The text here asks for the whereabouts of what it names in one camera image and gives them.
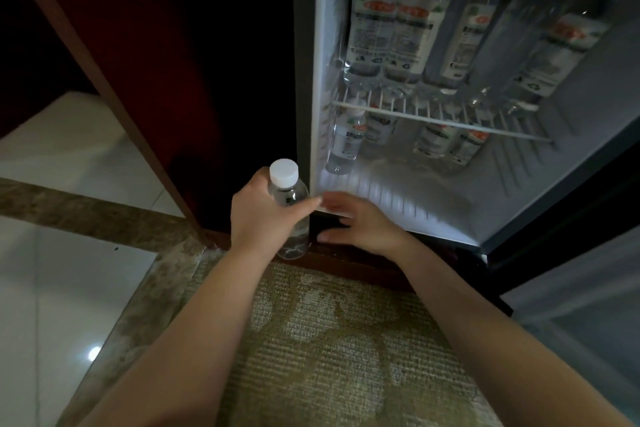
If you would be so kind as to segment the person's right hand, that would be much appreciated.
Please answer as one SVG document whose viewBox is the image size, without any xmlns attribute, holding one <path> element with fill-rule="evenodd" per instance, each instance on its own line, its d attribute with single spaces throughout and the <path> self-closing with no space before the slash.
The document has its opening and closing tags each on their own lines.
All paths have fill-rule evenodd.
<svg viewBox="0 0 640 427">
<path fill-rule="evenodd" d="M 365 252 L 396 262 L 415 243 L 415 239 L 367 199 L 347 192 L 325 192 L 323 206 L 341 215 L 341 228 L 353 231 L 353 245 Z"/>
</svg>

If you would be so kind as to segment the person's left forearm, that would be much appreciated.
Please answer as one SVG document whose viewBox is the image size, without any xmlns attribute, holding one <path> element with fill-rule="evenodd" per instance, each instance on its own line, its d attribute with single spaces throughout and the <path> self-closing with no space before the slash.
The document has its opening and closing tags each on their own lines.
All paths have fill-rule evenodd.
<svg viewBox="0 0 640 427">
<path fill-rule="evenodd" d="M 78 427 L 212 427 L 255 292 L 280 247 L 233 244 Z"/>
</svg>

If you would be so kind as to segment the white mini fridge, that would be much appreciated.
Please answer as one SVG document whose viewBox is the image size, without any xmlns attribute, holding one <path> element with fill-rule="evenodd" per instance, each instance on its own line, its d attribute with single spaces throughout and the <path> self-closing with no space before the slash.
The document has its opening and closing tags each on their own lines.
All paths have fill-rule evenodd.
<svg viewBox="0 0 640 427">
<path fill-rule="evenodd" d="M 510 1 L 499 1 L 478 51 Z M 392 98 L 381 90 L 382 70 L 376 89 L 356 94 L 343 78 L 351 0 L 293 4 L 296 109 L 309 128 L 303 130 L 299 117 L 298 151 L 309 189 L 367 198 L 409 232 L 492 253 L 640 140 L 640 0 L 620 0 L 609 31 L 530 114 L 553 143 L 491 133 L 468 166 L 454 168 L 448 155 L 465 129 L 459 128 L 445 156 L 426 158 L 414 152 L 425 123 L 399 118 L 385 146 L 368 144 L 364 136 L 351 172 L 329 173 L 325 165 L 335 120 L 347 109 L 332 105 L 332 99 L 385 109 L 395 101 L 396 111 L 402 99 L 419 110 L 442 103 L 453 113 L 468 106 L 458 100 L 468 74 L 454 94 L 428 94 L 421 78 L 410 96 Z M 496 106 L 477 108 L 506 114 L 503 97 Z"/>
</svg>

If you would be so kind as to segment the beige patterned carpet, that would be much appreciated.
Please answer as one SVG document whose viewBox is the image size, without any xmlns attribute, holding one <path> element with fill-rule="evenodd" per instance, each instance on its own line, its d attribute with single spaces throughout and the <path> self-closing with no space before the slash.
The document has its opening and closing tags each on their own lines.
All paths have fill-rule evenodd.
<svg viewBox="0 0 640 427">
<path fill-rule="evenodd" d="M 159 253 L 56 427 L 77 427 L 224 253 Z M 272 263 L 217 427 L 502 427 L 416 295 Z"/>
</svg>

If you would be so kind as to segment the person's right forearm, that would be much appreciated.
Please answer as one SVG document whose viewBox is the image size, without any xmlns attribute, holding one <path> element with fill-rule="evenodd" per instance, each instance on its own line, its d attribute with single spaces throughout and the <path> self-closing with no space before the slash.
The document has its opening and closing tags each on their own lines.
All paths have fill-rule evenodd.
<svg viewBox="0 0 640 427">
<path fill-rule="evenodd" d="M 412 236 L 391 260 L 504 427 L 634 427 L 554 352 Z"/>
</svg>

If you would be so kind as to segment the mini fridge door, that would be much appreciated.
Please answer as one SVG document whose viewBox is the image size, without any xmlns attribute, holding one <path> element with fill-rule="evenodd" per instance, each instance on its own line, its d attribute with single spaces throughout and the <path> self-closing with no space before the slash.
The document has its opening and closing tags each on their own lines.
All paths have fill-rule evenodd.
<svg viewBox="0 0 640 427">
<path fill-rule="evenodd" d="M 640 427 L 640 141 L 495 249 L 483 278 Z"/>
</svg>

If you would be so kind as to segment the dark wooden cabinet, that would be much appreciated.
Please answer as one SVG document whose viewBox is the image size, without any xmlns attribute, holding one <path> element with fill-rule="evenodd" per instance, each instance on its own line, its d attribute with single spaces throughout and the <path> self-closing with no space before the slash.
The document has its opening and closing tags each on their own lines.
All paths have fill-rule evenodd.
<svg viewBox="0 0 640 427">
<path fill-rule="evenodd" d="M 297 157 L 293 0 L 34 0 L 198 237 Z"/>
</svg>

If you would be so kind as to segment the clear plastic water bottle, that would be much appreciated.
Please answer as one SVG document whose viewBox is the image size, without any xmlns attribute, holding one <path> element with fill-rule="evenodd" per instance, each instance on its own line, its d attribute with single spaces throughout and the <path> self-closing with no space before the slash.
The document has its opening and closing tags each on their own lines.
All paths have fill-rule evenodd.
<svg viewBox="0 0 640 427">
<path fill-rule="evenodd" d="M 299 168 L 293 160 L 281 158 L 269 166 L 269 194 L 280 206 L 291 206 L 309 198 L 307 186 L 299 177 Z M 277 257 L 292 261 L 308 252 L 310 218 L 306 216 L 293 227 Z"/>
<path fill-rule="evenodd" d="M 398 117 L 369 112 L 365 141 L 375 146 L 385 146 L 396 128 Z"/>
<path fill-rule="evenodd" d="M 451 149 L 459 131 L 455 126 L 425 123 L 418 133 L 414 152 L 426 158 L 442 158 Z"/>
<path fill-rule="evenodd" d="M 381 90 L 407 98 L 420 83 L 451 0 L 400 0 L 381 77 Z"/>
<path fill-rule="evenodd" d="M 490 133 L 480 130 L 464 130 L 460 133 L 458 143 L 448 155 L 448 163 L 454 168 L 468 166 L 471 160 L 489 139 Z"/>
<path fill-rule="evenodd" d="M 553 23 L 564 0 L 511 0 L 470 66 L 458 98 L 470 107 L 493 107 Z"/>
<path fill-rule="evenodd" d="M 332 145 L 325 170 L 336 175 L 349 174 L 367 130 L 366 110 L 347 108 L 337 116 Z"/>
<path fill-rule="evenodd" d="M 454 94 L 489 30 L 500 0 L 451 0 L 428 56 L 422 83 L 428 94 Z"/>
<path fill-rule="evenodd" d="M 343 78 L 350 91 L 377 88 L 394 33 L 399 0 L 351 0 Z"/>
<path fill-rule="evenodd" d="M 507 115 L 538 112 L 612 27 L 620 0 L 567 0 L 563 14 L 533 49 L 504 93 Z"/>
</svg>

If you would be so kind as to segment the person's left hand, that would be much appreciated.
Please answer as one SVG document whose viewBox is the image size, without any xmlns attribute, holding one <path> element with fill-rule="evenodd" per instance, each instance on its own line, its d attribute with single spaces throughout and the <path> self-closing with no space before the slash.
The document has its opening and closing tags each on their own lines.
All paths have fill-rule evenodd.
<svg viewBox="0 0 640 427">
<path fill-rule="evenodd" d="M 266 266 L 284 245 L 293 228 L 280 223 L 281 207 L 269 194 L 269 171 L 262 167 L 232 198 L 231 248 Z"/>
</svg>

